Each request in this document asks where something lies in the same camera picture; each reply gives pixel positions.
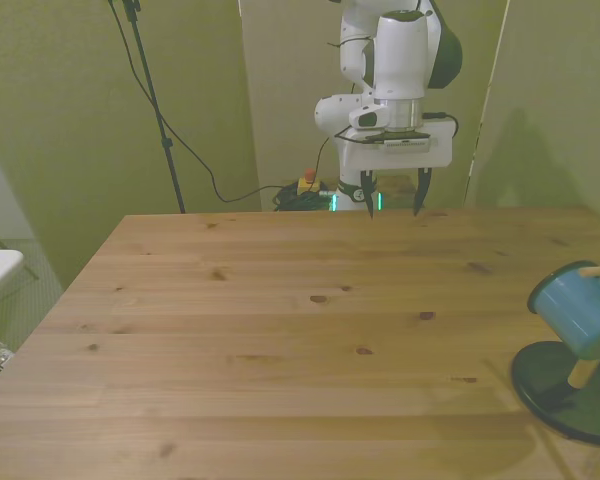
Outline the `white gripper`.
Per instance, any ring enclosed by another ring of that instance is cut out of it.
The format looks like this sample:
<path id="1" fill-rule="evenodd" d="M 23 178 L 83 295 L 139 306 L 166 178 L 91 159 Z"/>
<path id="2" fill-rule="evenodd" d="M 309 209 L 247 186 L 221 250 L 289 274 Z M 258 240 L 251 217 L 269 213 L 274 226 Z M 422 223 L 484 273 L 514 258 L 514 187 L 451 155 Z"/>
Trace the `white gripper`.
<path id="1" fill-rule="evenodd" d="M 373 171 L 419 169 L 413 214 L 417 216 L 426 200 L 432 168 L 443 168 L 452 161 L 456 122 L 451 118 L 426 120 L 417 130 L 348 129 L 339 135 L 341 164 L 360 172 L 360 186 L 369 216 L 374 218 L 376 180 Z"/>

